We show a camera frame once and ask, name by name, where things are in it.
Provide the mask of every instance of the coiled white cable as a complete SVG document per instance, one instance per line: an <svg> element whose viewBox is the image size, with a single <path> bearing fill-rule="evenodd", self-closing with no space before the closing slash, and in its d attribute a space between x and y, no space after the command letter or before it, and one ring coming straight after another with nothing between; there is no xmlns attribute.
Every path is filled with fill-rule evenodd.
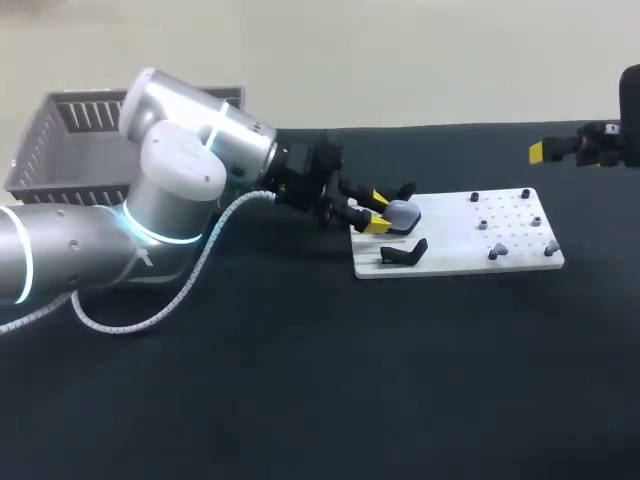
<svg viewBox="0 0 640 480"><path fill-rule="evenodd" d="M155 325L160 320L162 320L167 315L169 315L180 304L180 302L182 302L182 300L184 300L184 298L187 296L187 294L191 290L191 287L193 287L193 284L197 280L198 275L202 270L202 267L207 261L207 257L209 256L209 253L211 252L213 245L216 243L216 240L218 239L218 235L220 235L222 228L224 227L225 223L227 223L227 220L233 214L233 212L235 212L236 209L243 203L249 200L256 200L256 199L273 201L275 199L275 195L270 192L262 192L262 191L249 192L238 197L231 205L229 205L227 209L223 212L220 219L218 220L218 223L216 223L215 227L213 228L213 231L211 232L211 235L209 236L209 239L207 240L207 243L204 246L202 253L200 254L200 258L198 258L198 261L196 262L193 272L191 272L191 275L189 276L189 279L186 281L186 283L184 284L182 289L178 292L178 294L173 298L173 300L171 300L171 302L169 302L169 304L166 307L164 307L162 310L156 313L153 317L148 318L147 320L137 323L135 325L129 325L127 327L110 327L107 325L101 325L99 323L94 322L84 312L84 310L82 309L82 305L80 305L80 299L78 297L77 290L73 292L73 294L71 295L71 303L73 304L73 309L76 315L82 321L82 323L84 323L87 327L97 330L98 332L109 333L111 335L122 335L126 333L139 332L140 330L144 330L145 328L149 328L150 326Z"/></svg>
<svg viewBox="0 0 640 480"><path fill-rule="evenodd" d="M44 317L45 315L49 315L55 309L62 306L69 299L70 296L71 296L70 293L63 293L58 298L56 298L53 302L51 302L48 305L45 305L41 309L36 310L35 312L30 313L29 315L25 315L24 317L21 317L17 320L14 320L13 322L0 325L0 335L4 335L5 333L12 332L13 330L16 330L20 327L24 327L25 325L28 325L31 322L34 322Z"/></svg>

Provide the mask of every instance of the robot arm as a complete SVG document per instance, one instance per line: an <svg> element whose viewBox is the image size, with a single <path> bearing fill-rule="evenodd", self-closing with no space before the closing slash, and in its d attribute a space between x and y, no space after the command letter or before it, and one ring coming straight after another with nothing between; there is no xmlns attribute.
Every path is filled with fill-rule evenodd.
<svg viewBox="0 0 640 480"><path fill-rule="evenodd" d="M284 145L276 130L158 70L143 71L122 108L120 133L140 147L140 173L117 207L0 207L0 298L22 303L119 282L181 274L227 184L275 193L276 202L361 232L408 234L420 212L408 199L339 178L341 149ZM360 210L348 205L354 198Z"/></svg>

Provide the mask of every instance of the wire basket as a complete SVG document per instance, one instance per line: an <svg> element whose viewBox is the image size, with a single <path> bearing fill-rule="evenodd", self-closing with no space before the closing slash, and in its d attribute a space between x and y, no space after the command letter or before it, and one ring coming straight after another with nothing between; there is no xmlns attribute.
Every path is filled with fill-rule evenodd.
<svg viewBox="0 0 640 480"><path fill-rule="evenodd" d="M242 87L203 88L242 108ZM126 90L47 94L11 160L4 188L23 203L117 205L140 168L118 132Z"/></svg>

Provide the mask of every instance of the white board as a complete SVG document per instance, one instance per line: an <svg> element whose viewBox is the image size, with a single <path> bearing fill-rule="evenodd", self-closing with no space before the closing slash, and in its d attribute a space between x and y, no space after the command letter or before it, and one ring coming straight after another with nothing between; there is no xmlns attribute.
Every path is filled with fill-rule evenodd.
<svg viewBox="0 0 640 480"><path fill-rule="evenodd" d="M553 270L562 267L562 251L551 257L544 254L549 241L560 246L544 213L537 192L529 188L528 199L522 188L479 191L478 202L472 192L414 195L422 219L413 232L401 235L371 235L351 228L351 243L356 276L361 279L426 277L472 273L500 273L527 270ZM532 225L535 217L541 224ZM486 220L486 230L479 228ZM413 250L426 238L429 249L414 267L382 264L380 247ZM502 243L509 249L505 256L489 259L489 252Z"/></svg>

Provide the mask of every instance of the black tabletop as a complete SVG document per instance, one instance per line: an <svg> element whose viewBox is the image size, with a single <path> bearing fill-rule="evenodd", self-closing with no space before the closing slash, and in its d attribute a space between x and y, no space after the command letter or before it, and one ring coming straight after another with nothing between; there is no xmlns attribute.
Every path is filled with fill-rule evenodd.
<svg viewBox="0 0 640 480"><path fill-rule="evenodd" d="M346 231L247 205L156 328L102 335L65 306L0 337L0 475L637 478L640 172L527 164L575 128L331 132L346 173L381 187L536 188L564 267L357 280ZM134 323L172 294L114 291L87 311Z"/></svg>

